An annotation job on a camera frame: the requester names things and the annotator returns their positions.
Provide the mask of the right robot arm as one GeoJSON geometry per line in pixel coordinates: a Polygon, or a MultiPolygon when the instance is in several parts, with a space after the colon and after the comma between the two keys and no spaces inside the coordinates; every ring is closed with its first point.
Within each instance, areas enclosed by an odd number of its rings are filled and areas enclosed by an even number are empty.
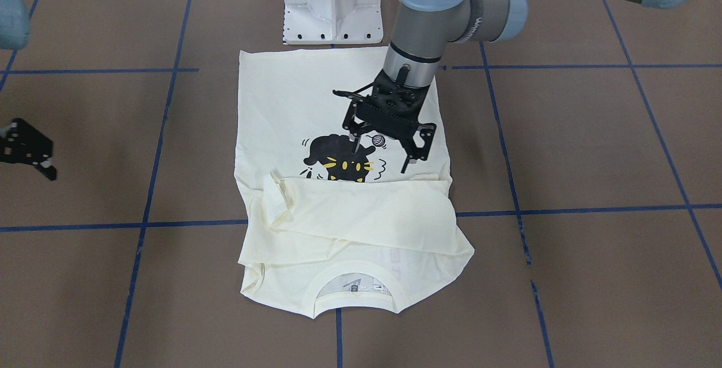
{"type": "MultiPolygon", "coordinates": [[[[20,51],[29,41],[29,11],[23,0],[1,0],[1,49],[20,51]]],[[[52,165],[54,143],[19,117],[1,131],[1,162],[21,163],[38,170],[51,181],[57,179],[52,165]]]]}

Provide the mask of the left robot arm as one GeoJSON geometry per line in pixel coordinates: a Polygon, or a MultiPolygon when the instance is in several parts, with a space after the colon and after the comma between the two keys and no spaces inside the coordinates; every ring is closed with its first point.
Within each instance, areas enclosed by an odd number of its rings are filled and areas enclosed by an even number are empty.
{"type": "MultiPolygon", "coordinates": [[[[501,42],[515,38],[526,24],[528,0],[399,0],[394,31],[381,72],[354,92],[336,90],[350,99],[342,123],[351,149],[361,137],[377,132],[397,140],[408,162],[426,160],[436,131],[419,115],[449,42],[501,42]]],[[[670,10],[687,0],[624,0],[670,10]]]]}

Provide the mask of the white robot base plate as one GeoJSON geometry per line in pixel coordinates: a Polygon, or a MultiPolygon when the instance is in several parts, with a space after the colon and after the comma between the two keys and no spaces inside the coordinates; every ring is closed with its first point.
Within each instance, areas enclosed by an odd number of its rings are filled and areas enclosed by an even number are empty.
{"type": "Polygon", "coordinates": [[[383,38],[381,0],[284,0],[284,44],[362,45],[383,38]]]}

